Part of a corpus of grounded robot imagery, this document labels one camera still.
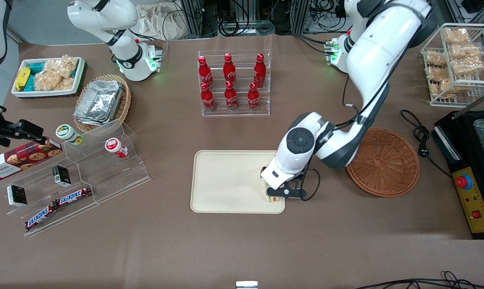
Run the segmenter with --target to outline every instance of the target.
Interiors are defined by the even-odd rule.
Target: plastic bag
[[[468,39],[468,31],[465,28],[444,28],[442,33],[447,43],[466,43],[470,41]]]
[[[433,98],[436,98],[440,94],[440,87],[436,83],[432,83],[429,85],[429,92]],[[454,93],[444,93],[440,96],[439,99],[452,99],[455,98],[456,94]]]
[[[74,83],[74,78],[69,77],[69,78],[64,78],[56,87],[54,90],[69,90],[72,89],[72,85]]]
[[[451,44],[449,56],[453,59],[462,59],[483,54],[480,43]]]
[[[39,72],[35,74],[35,90],[54,90],[62,79],[63,77],[52,71]]]
[[[447,66],[447,61],[443,53],[436,52],[436,51],[427,51],[426,59],[427,59],[426,62],[429,65],[440,66],[440,67]]]
[[[446,90],[447,88],[449,88],[452,84],[453,84],[453,82],[450,79],[442,79],[440,81],[440,85],[439,85],[438,89],[442,92],[442,91]],[[447,90],[445,93],[456,94],[456,93],[467,92],[469,90],[470,90],[470,88],[462,88],[462,87],[459,87],[459,86],[453,86],[452,88],[449,88],[449,90]]]
[[[77,58],[63,55],[60,59],[47,60],[44,71],[51,71],[57,75],[69,78],[78,64]]]
[[[455,59],[451,61],[454,75],[474,74],[484,70],[484,64],[479,56]]]
[[[425,69],[427,79],[431,81],[440,81],[449,78],[449,70],[447,68],[439,68],[436,66],[428,66]]]

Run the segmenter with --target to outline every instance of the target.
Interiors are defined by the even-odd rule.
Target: white tray
[[[69,90],[49,90],[49,91],[40,91],[40,92],[20,92],[15,88],[15,84],[13,84],[12,94],[15,95],[18,98],[47,98],[47,97],[62,97],[62,96],[67,96],[67,95],[71,95],[71,94],[76,93],[78,91],[78,88],[80,87],[80,82],[82,80],[85,61],[81,57],[75,57],[75,58],[78,59],[78,65],[77,65],[77,68],[76,68],[76,75],[74,76],[74,83],[72,84],[71,89],[69,89]],[[29,64],[38,63],[38,62],[46,62],[47,60],[53,60],[53,59],[60,59],[60,57],[23,60],[22,63],[20,64],[20,67],[18,68],[18,71],[15,75],[15,78],[18,75],[18,73],[20,72],[20,70],[24,67],[29,66]]]
[[[279,214],[285,200],[270,202],[260,178],[276,151],[198,151],[190,208],[196,213]]]

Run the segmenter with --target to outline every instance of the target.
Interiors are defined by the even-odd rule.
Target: clear acrylic rack
[[[9,185],[22,187],[26,192],[27,205],[9,207],[8,215],[21,218],[24,225],[51,201],[91,187],[92,195],[58,208],[25,233],[25,236],[34,236],[150,181],[144,161],[137,156],[134,148],[134,135],[131,128],[117,119],[84,133],[84,141],[79,146],[64,142],[64,154],[0,181],[0,193],[6,195]],[[128,156],[121,159],[104,149],[104,143],[112,137],[118,138],[128,148]],[[53,167],[56,165],[69,170],[72,185],[64,188],[55,184]]]
[[[224,66],[224,55],[231,53],[233,64],[237,71],[237,82],[235,90],[237,92],[238,109],[230,111],[227,109],[224,90],[225,80],[222,68]],[[249,84],[254,80],[254,65],[256,64],[256,55],[262,53],[265,55],[266,76],[265,83],[262,88],[258,88],[260,92],[260,109],[257,112],[251,113],[249,105],[247,104],[247,93],[249,92]],[[262,116],[271,113],[271,52],[269,49],[249,49],[240,51],[199,51],[198,56],[204,56],[208,66],[211,68],[211,75],[214,79],[214,84],[210,88],[213,93],[216,104],[216,111],[207,112],[204,110],[200,95],[201,95],[201,78],[198,76],[198,100],[201,103],[201,111],[203,116]]]

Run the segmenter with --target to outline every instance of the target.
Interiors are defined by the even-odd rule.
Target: round wicker basket
[[[118,106],[117,106],[117,111],[115,112],[115,117],[113,118],[113,119],[120,118],[120,120],[124,121],[126,119],[126,116],[128,115],[129,106],[131,104],[131,91],[129,90],[129,87],[128,87],[128,84],[126,83],[126,81],[124,79],[122,79],[122,77],[119,77],[118,75],[110,75],[110,74],[99,76],[94,80],[105,80],[105,81],[115,80],[115,81],[117,81],[118,83],[120,83],[124,86],[124,89],[123,89],[122,94],[120,96],[121,99],[120,99]],[[85,88],[83,88],[82,93],[80,94],[80,97],[77,100],[76,107],[78,107],[78,105],[80,104],[80,101],[83,98],[84,92],[89,87],[91,82],[89,82],[85,86]],[[89,132],[90,130],[93,130],[94,128],[98,127],[98,126],[93,126],[91,124],[80,123],[79,121],[77,121],[76,118],[74,118],[74,123],[76,123],[76,127],[79,128],[80,131],[82,131],[84,133]]]
[[[417,183],[420,161],[413,147],[400,134],[370,128],[347,172],[360,188],[382,197],[409,192]]]

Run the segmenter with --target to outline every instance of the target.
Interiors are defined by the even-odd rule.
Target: brown tabletop
[[[333,35],[318,36],[330,39]],[[266,117],[203,118],[198,100],[199,50],[272,49],[272,111]],[[119,74],[105,45],[20,45],[20,59],[83,57],[85,83]],[[374,126],[394,130],[415,148],[413,129],[399,110],[429,128],[448,108],[429,98],[420,48],[405,55]],[[234,287],[257,280],[263,289],[350,289],[402,278],[439,278],[451,270],[484,285],[484,241],[470,233],[452,181],[421,159],[419,182],[408,194],[384,199],[363,192],[345,170],[318,159],[321,188],[309,202],[287,201],[282,214],[196,214],[190,209],[198,150],[275,150],[299,114],[316,111],[342,122],[346,75],[292,37],[217,37],[171,42],[161,73],[128,82],[133,99],[126,123],[152,181],[33,238],[8,217],[0,195],[0,288]],[[347,101],[361,99],[349,82]],[[72,123],[76,97],[7,97],[5,117],[28,119],[54,137]],[[12,146],[23,141],[13,141]],[[446,168],[434,142],[433,159]],[[312,177],[307,188],[311,190]]]

